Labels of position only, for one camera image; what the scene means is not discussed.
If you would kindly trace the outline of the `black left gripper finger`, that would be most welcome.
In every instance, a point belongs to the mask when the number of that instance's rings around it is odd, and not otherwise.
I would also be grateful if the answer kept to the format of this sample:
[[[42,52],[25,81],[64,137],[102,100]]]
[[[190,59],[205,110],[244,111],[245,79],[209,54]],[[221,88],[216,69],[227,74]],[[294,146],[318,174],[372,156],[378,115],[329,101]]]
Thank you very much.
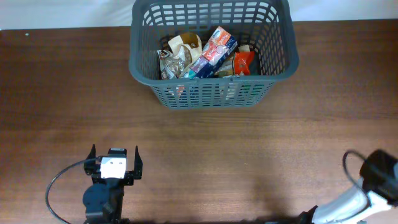
[[[133,170],[133,175],[135,180],[142,179],[142,171],[143,171],[143,161],[139,154],[138,146],[136,146],[135,155],[134,155],[134,170]]]
[[[84,163],[84,170],[95,170],[96,165],[96,146],[92,145],[90,153],[88,154]]]

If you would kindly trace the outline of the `brown snack bag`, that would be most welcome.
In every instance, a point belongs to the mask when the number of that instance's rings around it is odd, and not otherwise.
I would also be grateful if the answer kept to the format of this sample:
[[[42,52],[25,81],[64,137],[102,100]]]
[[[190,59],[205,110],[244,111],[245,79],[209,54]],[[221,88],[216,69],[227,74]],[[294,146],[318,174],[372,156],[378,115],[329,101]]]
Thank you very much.
[[[183,71],[202,54],[201,39],[186,32],[168,41],[169,50],[158,50],[160,74],[163,80],[180,78]]]

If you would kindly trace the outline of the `blue Kleenex tissue multipack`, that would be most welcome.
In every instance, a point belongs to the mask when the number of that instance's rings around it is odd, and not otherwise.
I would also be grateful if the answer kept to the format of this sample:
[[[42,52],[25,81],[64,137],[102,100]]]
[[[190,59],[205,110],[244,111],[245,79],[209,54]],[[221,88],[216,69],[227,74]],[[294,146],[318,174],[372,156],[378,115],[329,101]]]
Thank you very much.
[[[211,78],[238,46],[237,40],[218,26],[203,47],[200,57],[182,73],[182,78]]]

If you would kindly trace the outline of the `red brown biscuit packet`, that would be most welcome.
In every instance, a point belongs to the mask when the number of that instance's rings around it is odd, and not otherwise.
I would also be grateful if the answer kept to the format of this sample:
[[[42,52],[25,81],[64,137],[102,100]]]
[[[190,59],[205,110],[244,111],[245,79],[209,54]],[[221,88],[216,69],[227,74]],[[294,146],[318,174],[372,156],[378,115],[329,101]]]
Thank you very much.
[[[254,56],[254,52],[238,52],[230,55],[215,72],[215,77],[250,75],[249,66],[252,64]]]

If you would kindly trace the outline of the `beige clear snack bag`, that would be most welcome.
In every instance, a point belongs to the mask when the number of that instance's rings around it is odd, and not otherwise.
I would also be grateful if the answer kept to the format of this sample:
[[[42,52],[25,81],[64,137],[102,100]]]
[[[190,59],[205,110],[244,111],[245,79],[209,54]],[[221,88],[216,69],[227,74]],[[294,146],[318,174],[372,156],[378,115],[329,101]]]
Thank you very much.
[[[248,45],[241,45],[238,48],[239,52],[250,52],[250,48]]]

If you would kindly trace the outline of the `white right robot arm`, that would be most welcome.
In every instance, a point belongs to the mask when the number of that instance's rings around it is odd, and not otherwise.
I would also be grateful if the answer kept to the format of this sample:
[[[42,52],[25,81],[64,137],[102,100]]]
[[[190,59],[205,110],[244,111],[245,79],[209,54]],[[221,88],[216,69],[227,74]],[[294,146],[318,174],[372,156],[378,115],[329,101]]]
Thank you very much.
[[[360,178],[354,180],[346,160],[353,154],[363,161]],[[382,149],[368,157],[348,150],[342,158],[343,170],[353,184],[337,199],[302,212],[294,223],[298,224],[357,224],[371,215],[397,207],[397,158]]]

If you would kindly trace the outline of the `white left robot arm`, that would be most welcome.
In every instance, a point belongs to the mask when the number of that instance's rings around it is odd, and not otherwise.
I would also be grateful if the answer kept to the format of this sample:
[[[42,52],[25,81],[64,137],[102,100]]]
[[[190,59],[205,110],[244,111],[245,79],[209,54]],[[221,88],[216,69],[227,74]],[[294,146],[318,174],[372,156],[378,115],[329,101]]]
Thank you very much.
[[[96,156],[91,148],[83,165],[93,185],[83,194],[86,223],[126,224],[130,219],[122,217],[125,186],[142,179],[143,161],[138,148],[134,151],[134,168],[127,170],[127,149],[111,148],[107,156]]]

